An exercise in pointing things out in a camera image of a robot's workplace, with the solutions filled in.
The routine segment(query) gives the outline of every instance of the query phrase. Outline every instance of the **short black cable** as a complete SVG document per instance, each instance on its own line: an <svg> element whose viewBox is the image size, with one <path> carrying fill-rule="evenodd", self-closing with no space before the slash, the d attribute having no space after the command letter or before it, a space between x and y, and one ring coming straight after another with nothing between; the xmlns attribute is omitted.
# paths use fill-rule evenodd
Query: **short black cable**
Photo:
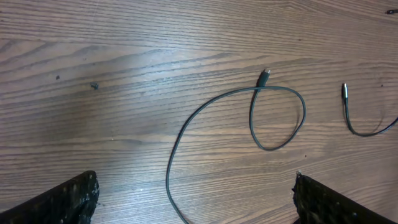
<svg viewBox="0 0 398 224"><path fill-rule="evenodd" d="M265 86L266 81L268 80L268 76L269 76L269 72L263 71L263 72L261 73L261 75L260 75L260 79L259 79L259 82L257 83L257 87L250 87L250 88L243 88L243 89L240 89L240 90L229 91L229 92L227 92L227 93L224 93L224 94L222 94L222 95L220 95L220 96L214 97L213 99L207 101L204 105L201 105L193 114L191 114L191 116L186 120L186 122L185 122L184 125L182 126L182 128L181 128L181 130L180 130L180 132L179 132L179 134L178 134L178 136L177 136L177 140L175 141L173 150L172 150L172 152L171 152L170 159L169 159L169 164L167 165L167 171L166 171L166 192L167 192L167 196L168 196L168 198L169 198L169 200L170 200L170 203L172 204L174 210L177 212L177 215L179 215L179 217L181 218L181 220L182 220L185 224L189 224L189 222L186 221L186 219L185 219L185 218L183 217L183 215L181 214L180 210L178 209L177 205L175 204L175 202L174 202L174 200L173 200L173 198L172 198L172 196L171 196L171 193L170 193L170 186L169 186L170 170L171 170L171 167L172 167L172 163L173 163L173 158L174 158L175 152L177 151L177 147L178 147L178 145L180 144L181 138L182 138L182 136L183 136L183 134L184 134L186 128L187 128L188 125L190 124L190 122L194 119L194 117L195 117L199 112L201 112L201 111L202 111L203 109L205 109L208 105L212 104L213 102L215 102L215 101L217 101L217 100L219 100L219 99L221 99L221 98L224 98L224 97L226 97L226 96L229 96L229 95L232 95L232 94L235 94L235 93L241 93L241 92L244 92L244 91L253 91L253 90L254 90L254 95L253 95L253 99L252 99L251 107L250 107L250 119L249 119L250 130L251 130L252 137L253 137L254 141L257 143L257 145L258 145L261 149L266 150L266 151L273 151L273 150L280 149L280 148L284 147L287 143L289 143L289 142L294 138L294 136L297 134L297 132L299 131L299 129L303 126L303 123L304 123L304 121L305 121L305 117L307 116L307 109L305 108L305 102L304 102L303 97L302 97L299 93L297 93L295 90L292 90L292 89L287 88L287 87L281 87L281 86ZM258 93L259 93L261 90L286 90L286 91L289 91L289 92L291 92L291 93L296 94L296 96L298 96L298 97L300 98L301 103L302 103L302 105L303 105L303 118L302 118L301 123L299 124L299 126L297 126L296 130L292 133L292 135L288 138L288 140L286 140L285 143L281 144L280 146L273 147L273 148L265 148L265 147L263 147L263 146L260 144L260 142L257 140L257 137L256 137L256 135L254 134L254 130L253 130L252 116L253 116L253 110L254 110L254 102L255 102L255 100L256 100L256 98L257 98Z"/></svg>
<svg viewBox="0 0 398 224"><path fill-rule="evenodd" d="M348 86L347 84L343 84L343 101L344 101L344 107L345 107L345 115L346 115L346 121L347 121L347 125L348 125L348 129L355 135L357 136L361 136L361 137L370 137L370 136L375 136L377 134L382 134L385 133L388 129L392 128L393 125L396 124L396 122L398 122L398 118L393 121L390 125L388 125L386 128L384 128L383 130L380 130L378 132L375 133L369 133L369 134L361 134L361 133L357 133L353 126L351 125L351 121L349 120L349 110L348 110Z"/></svg>

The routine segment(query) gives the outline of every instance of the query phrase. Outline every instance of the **wire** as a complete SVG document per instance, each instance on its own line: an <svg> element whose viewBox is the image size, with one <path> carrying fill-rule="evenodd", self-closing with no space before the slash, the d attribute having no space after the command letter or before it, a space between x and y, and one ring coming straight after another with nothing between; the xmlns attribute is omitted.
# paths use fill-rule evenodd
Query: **wire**
<svg viewBox="0 0 398 224"><path fill-rule="evenodd" d="M385 133L386 131L388 131L390 128L393 127L393 125L396 124L396 122L398 122L398 118L393 121L390 125L388 125L386 128L384 128L383 130L380 130L376 133L369 133L369 134L361 134L361 133L357 133L353 126L351 125L351 121L349 120L349 110L348 110L348 86L347 84L343 84L343 100L344 100L344 107L345 107L345 115L346 115L346 120L347 120L347 125L348 125L348 129L355 135L357 136L361 136L361 137L370 137L370 136L375 136L377 134L382 134Z"/></svg>
<svg viewBox="0 0 398 224"><path fill-rule="evenodd" d="M171 153L171 155L170 155L169 164L167 165L167 171L166 171L166 191L167 191L167 196L169 197L170 203L172 204L174 210L177 212L177 215L179 215L179 217L181 218L181 220L182 220L185 224L189 224L189 222L188 222L188 221L183 217L183 215L181 214L181 211L178 209L178 207L177 207L177 205L175 204L175 202L174 202L174 200L173 200L173 198L172 198L172 196L171 196L171 193L170 193L170 186L169 186L170 170L171 170L171 167L172 167L172 163L173 163L173 158L174 158L175 152L177 151L178 144L180 144L181 138L182 138L182 136L183 136L183 134L184 134L184 132L185 132L187 126L190 124L190 122L194 119L194 117L195 117L199 112L201 112L201 111L202 111L203 109L205 109L208 105L212 104L213 102L215 102L215 101L217 101L217 100L219 100L219 99L221 99L221 98L224 98L224 97L226 97L226 96L229 96L229 95L232 95L232 94L235 94L235 93L241 93L241 92L244 92L244 91L253 91L253 90L254 90L254 94L253 94L253 98L252 98L252 102L251 102L251 106L250 106L249 125L250 125L250 130L251 130L251 134L252 134L252 137L253 137L254 141L257 143L257 145L258 145L261 149L263 149L263 150L265 150L265 151L274 151L274 150L277 150L277 149L280 149L280 148L284 147L286 144L288 144L288 143L294 138L294 136L297 134L297 132L299 131L299 129L303 126L303 123L304 123L304 121L305 121L305 117L306 117L306 115L307 115L307 110L306 110L306 108L305 108L305 103L304 103L303 97L302 97L299 93L297 93L296 91L294 91L294 90L292 90L292 89L290 89L290 88L287 88L287 87L281 87L281 86L265 86L266 81L268 80L269 73L270 73L270 72L265 72L265 71L263 71L263 72L261 73L259 82L257 83L258 87L242 88L242 89L240 89L240 90L229 91L229 92L227 92L227 93L224 93L224 94L222 94L222 95L220 95L220 96L214 97L213 99L207 101L204 105L201 105L193 114L191 114L191 116L186 120L186 122L185 122L184 125L182 126L182 128L181 128L181 130L180 130L180 132L179 132L179 134L178 134L178 136L177 136L177 140L175 141L175 144L174 144L172 153ZM283 143L283 144L281 144L280 146L277 146L277 147L272 147L272 148L268 148L268 147L265 148L265 147L263 147L263 146L260 144L260 142L258 141L256 135L254 134L254 130L253 130L253 119L252 119L252 117L253 117L253 111L254 111L254 103L255 103L255 101L256 101L256 99L257 99L258 93L259 93L261 90L286 90L286 91L289 91L289 92L291 92L291 93L296 94L296 96L298 96L298 97L300 98L301 103L302 103L302 105L303 105L303 118L302 118L302 120L301 120L301 123L299 124L299 126L297 126L296 130L290 135L290 137L288 138L288 140L286 140L285 143Z"/></svg>

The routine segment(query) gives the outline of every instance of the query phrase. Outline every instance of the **wood grain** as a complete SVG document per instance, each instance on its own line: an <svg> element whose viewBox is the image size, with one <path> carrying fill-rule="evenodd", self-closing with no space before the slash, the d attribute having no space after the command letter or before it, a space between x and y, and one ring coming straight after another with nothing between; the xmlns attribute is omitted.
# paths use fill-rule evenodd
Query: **wood grain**
<svg viewBox="0 0 398 224"><path fill-rule="evenodd" d="M181 223L165 171L183 122L206 100L268 85L298 91L307 120L275 152L257 148L252 93L188 127L171 191L192 223L293 223L295 171L398 222L395 1L102 0L0 2L0 211L85 171L100 185L93 223ZM99 90L90 88L97 82ZM302 115L291 93L262 91L254 121L265 146Z"/></svg>

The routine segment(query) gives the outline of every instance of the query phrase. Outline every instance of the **wooden surface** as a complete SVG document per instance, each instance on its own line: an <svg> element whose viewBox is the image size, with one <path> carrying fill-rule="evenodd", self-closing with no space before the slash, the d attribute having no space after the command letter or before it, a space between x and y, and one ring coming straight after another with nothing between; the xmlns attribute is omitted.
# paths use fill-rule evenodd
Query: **wooden surface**
<svg viewBox="0 0 398 224"><path fill-rule="evenodd" d="M98 174L93 223L181 223L165 191L183 122L206 100L256 84L307 104L275 152L251 139L252 93L222 99L188 127L171 191L192 223L293 223L295 171L398 222L398 127L358 131L398 109L393 0L0 1L0 211L85 170ZM90 88L98 82L99 90ZM262 91L254 120L283 142L299 99Z"/></svg>

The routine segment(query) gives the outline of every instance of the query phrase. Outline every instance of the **metal connector tip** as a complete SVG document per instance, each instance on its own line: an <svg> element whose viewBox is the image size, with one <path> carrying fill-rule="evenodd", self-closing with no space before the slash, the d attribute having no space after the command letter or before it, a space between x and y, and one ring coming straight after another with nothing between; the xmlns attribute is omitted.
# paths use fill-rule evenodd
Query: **metal connector tip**
<svg viewBox="0 0 398 224"><path fill-rule="evenodd" d="M348 98L348 86L347 86L347 83L344 83L344 98Z"/></svg>

